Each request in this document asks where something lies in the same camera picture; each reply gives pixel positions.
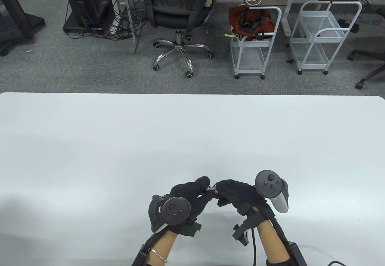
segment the bracelet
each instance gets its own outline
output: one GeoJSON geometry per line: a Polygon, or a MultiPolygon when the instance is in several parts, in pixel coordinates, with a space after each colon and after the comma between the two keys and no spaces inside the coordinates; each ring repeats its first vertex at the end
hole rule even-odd
{"type": "Polygon", "coordinates": [[[158,252],[156,252],[153,248],[151,248],[151,251],[159,258],[161,259],[165,264],[167,263],[167,260],[163,258],[158,252]]]}

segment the small metal object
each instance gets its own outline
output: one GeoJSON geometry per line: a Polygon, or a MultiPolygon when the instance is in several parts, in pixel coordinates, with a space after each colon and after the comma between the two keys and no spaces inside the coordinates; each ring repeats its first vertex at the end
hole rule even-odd
{"type": "Polygon", "coordinates": [[[214,193],[218,193],[218,191],[215,189],[215,186],[213,187],[207,187],[206,191],[214,191],[214,193]]]}

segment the black chair leg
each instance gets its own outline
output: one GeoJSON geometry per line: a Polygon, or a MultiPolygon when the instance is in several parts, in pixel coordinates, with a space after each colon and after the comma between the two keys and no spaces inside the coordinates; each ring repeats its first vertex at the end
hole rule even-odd
{"type": "Polygon", "coordinates": [[[370,52],[370,51],[365,51],[365,50],[353,50],[349,54],[348,60],[353,60],[353,58],[356,54],[362,55],[364,57],[370,57],[370,58],[373,58],[375,60],[385,61],[385,54],[377,53],[377,52],[370,52]]]}
{"type": "Polygon", "coordinates": [[[356,83],[356,89],[358,90],[362,89],[365,81],[367,81],[368,79],[372,78],[375,75],[378,75],[384,70],[385,70],[385,64],[375,69],[374,71],[368,73],[367,75],[365,75],[358,83],[356,83]]]}

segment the white desk leg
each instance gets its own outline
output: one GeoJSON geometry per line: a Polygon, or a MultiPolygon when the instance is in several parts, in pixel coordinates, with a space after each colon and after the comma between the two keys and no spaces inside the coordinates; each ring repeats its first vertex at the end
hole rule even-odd
{"type": "Polygon", "coordinates": [[[285,8],[285,11],[283,12],[282,18],[281,18],[281,25],[282,25],[283,33],[287,37],[291,36],[290,25],[288,22],[288,15],[289,15],[289,11],[290,11],[292,3],[293,3],[293,0],[287,0],[287,5],[285,8]]]}

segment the computer tower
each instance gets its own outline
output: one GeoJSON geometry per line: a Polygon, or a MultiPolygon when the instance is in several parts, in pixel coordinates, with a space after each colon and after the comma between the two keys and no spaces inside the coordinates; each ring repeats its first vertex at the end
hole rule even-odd
{"type": "Polygon", "coordinates": [[[111,0],[68,0],[72,12],[63,31],[102,34],[115,17],[111,0]]]}
{"type": "Polygon", "coordinates": [[[45,21],[25,13],[17,0],[0,0],[0,56],[8,54],[11,46],[33,39],[35,29],[45,21]]]}

